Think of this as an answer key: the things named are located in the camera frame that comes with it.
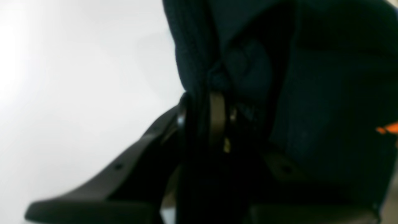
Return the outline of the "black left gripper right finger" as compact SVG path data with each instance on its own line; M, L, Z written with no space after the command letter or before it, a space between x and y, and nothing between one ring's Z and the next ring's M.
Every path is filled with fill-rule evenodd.
M237 110L211 92L209 145L226 165L224 190L242 224L378 224L378 213L344 199L343 191L314 180L285 153L244 139Z

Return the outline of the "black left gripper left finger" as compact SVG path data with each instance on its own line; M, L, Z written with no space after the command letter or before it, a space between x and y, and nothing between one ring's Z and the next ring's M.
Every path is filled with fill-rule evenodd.
M29 205L25 219L41 224L161 224L161 200L180 161L190 109L183 94L143 136L107 167L76 189Z

